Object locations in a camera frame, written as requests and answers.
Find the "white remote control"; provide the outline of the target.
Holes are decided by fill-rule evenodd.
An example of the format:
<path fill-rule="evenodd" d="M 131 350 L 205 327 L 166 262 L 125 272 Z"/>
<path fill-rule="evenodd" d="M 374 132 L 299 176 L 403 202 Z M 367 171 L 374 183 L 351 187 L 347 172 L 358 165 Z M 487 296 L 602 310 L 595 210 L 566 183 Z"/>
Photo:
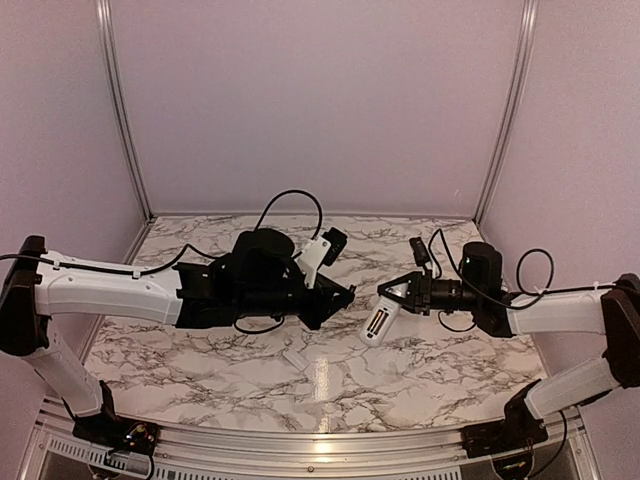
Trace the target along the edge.
<path fill-rule="evenodd" d="M 379 346 L 400 310 L 399 303 L 381 296 L 360 331 L 360 340 L 368 347 Z"/>

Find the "white battery compartment cover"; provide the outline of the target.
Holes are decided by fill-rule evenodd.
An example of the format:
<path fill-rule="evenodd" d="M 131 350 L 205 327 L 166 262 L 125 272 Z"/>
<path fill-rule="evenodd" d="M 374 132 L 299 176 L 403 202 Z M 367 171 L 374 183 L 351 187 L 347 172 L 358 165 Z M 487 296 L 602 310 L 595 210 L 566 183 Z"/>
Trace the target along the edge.
<path fill-rule="evenodd" d="M 298 371 L 308 368 L 309 362 L 297 351 L 286 350 L 282 353 L 283 358 Z"/>

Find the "gold AAA battery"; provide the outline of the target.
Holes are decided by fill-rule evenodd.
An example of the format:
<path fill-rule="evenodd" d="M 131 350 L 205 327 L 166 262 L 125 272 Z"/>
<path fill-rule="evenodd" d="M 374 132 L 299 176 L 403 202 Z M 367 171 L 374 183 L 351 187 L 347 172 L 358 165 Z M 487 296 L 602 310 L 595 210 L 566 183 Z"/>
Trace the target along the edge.
<path fill-rule="evenodd" d="M 377 335 L 387 317 L 388 317 L 388 313 L 385 310 L 383 309 L 377 310 L 373 315 L 373 317 L 371 318 L 371 322 L 369 323 L 369 326 L 367 327 L 368 334 L 370 336 Z"/>

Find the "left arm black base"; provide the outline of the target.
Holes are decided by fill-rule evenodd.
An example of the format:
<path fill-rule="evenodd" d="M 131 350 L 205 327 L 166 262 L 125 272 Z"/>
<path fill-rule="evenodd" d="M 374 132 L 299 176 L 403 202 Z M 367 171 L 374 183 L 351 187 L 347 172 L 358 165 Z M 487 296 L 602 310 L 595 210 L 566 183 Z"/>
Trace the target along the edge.
<path fill-rule="evenodd" d="M 159 425 L 130 417 L 108 418 L 102 415 L 76 417 L 73 436 L 115 451 L 152 455 L 159 435 Z"/>

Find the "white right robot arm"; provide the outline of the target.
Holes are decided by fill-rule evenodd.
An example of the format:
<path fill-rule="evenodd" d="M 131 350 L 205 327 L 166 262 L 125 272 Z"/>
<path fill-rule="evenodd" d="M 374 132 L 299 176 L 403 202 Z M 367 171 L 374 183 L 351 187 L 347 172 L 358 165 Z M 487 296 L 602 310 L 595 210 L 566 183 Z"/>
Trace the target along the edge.
<path fill-rule="evenodd" d="M 639 385 L 639 277 L 625 273 L 609 284 L 545 287 L 533 293 L 503 286 L 501 254 L 485 242 L 464 245 L 455 278 L 436 277 L 428 267 L 378 286 L 378 294 L 412 314 L 466 312 L 493 338 L 529 336 L 585 340 L 587 353 L 550 372 L 504 406 L 495 438 L 515 448 L 535 424 L 568 407 L 588 404 L 616 389 Z"/>

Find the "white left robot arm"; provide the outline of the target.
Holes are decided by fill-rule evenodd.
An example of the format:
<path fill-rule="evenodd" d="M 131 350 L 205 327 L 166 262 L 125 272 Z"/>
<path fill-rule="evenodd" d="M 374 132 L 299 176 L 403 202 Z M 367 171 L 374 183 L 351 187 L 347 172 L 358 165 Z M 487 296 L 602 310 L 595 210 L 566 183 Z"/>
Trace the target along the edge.
<path fill-rule="evenodd" d="M 178 329 L 231 327 L 242 318 L 297 317 L 317 330 L 354 299 L 322 275 L 347 243 L 332 228 L 297 252 L 285 234 L 258 228 L 241 233 L 232 250 L 209 264 L 175 259 L 154 268 L 89 262 L 45 247 L 30 236 L 1 290 L 1 350 L 21 357 L 64 400 L 75 419 L 106 445 L 125 438 L 108 389 L 50 326 L 58 314 L 142 319 Z"/>

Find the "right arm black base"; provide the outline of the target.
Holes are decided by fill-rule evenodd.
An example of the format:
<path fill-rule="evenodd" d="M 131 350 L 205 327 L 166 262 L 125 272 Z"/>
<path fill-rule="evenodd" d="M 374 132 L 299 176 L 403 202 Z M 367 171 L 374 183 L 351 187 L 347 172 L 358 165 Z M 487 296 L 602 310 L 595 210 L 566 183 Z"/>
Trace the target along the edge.
<path fill-rule="evenodd" d="M 461 438 L 467 457 L 478 458 L 529 448 L 549 435 L 542 420 L 525 415 L 463 427 Z"/>

